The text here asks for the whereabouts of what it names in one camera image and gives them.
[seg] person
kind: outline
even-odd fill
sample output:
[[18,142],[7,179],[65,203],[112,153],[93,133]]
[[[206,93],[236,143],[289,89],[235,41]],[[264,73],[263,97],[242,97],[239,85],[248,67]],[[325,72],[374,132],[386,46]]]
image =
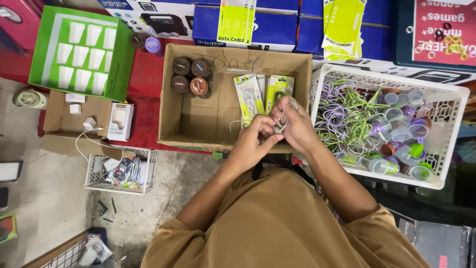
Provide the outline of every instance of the person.
[[[429,267],[389,211],[319,140],[306,110],[292,102],[280,98],[269,116],[255,116],[240,131],[215,175],[158,227],[142,268]],[[281,122],[289,125],[275,134],[283,112]],[[344,225],[295,172],[265,168],[252,178],[251,168],[283,138],[304,155]]]

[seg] white plastic crate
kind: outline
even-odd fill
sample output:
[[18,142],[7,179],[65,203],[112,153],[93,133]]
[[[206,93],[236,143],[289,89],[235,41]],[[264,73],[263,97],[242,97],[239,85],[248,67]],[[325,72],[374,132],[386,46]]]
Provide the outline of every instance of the white plastic crate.
[[431,107],[426,116],[429,116],[432,120],[430,132],[424,139],[426,156],[423,159],[423,162],[429,163],[433,168],[433,174],[429,181],[413,180],[410,176],[399,172],[394,175],[375,174],[358,165],[342,163],[345,170],[349,173],[377,179],[437,190],[442,189],[445,185],[446,174],[448,173],[459,125],[469,96],[469,89],[324,64],[320,69],[313,72],[311,77],[311,99],[317,96],[315,100],[311,100],[311,120],[313,124],[316,122],[323,83],[327,80],[335,82],[339,79],[346,79],[355,83],[358,88],[365,90],[363,93],[365,96],[374,95],[379,88],[398,88],[403,91],[420,89],[425,92],[425,101]]
[[84,187],[91,190],[108,191],[132,195],[145,195],[152,190],[154,186],[155,168],[157,163],[158,150],[141,149],[135,147],[124,147],[124,150],[135,152],[136,156],[147,158],[147,182],[139,188],[125,188],[123,186],[114,186],[110,182],[106,182],[106,178],[101,172],[104,155],[89,155],[89,163],[86,171],[86,179],[84,180]]

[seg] hand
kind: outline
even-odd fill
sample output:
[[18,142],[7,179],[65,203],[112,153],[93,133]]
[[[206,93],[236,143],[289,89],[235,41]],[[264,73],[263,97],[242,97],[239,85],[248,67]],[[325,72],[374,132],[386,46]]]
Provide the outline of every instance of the hand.
[[[297,110],[294,110],[293,106],[289,103],[290,101],[296,103]],[[283,111],[284,117],[280,123],[284,125],[289,120],[288,126],[283,131],[286,141],[294,149],[304,155],[308,155],[310,153],[309,149],[315,148],[316,144],[321,142],[311,123],[311,118],[305,108],[290,96],[280,98],[274,104],[269,115],[277,122],[281,118]]]
[[225,164],[233,167],[233,170],[239,173],[238,175],[256,165],[276,143],[284,138],[283,134],[274,133],[272,126],[275,124],[275,121],[267,115],[256,115],[249,127],[239,132],[238,140]]

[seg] green box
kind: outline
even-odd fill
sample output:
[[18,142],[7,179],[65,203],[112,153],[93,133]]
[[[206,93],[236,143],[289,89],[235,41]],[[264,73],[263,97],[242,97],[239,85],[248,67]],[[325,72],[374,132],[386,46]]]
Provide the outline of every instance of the green box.
[[135,51],[131,33],[119,18],[45,6],[28,83],[125,102]]

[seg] brown shirt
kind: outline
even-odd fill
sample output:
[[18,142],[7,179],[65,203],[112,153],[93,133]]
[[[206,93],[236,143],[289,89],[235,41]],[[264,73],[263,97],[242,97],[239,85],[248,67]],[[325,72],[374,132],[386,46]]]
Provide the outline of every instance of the brown shirt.
[[384,207],[341,226],[300,176],[247,172],[227,193],[207,233],[177,219],[159,226],[142,268],[428,268]]

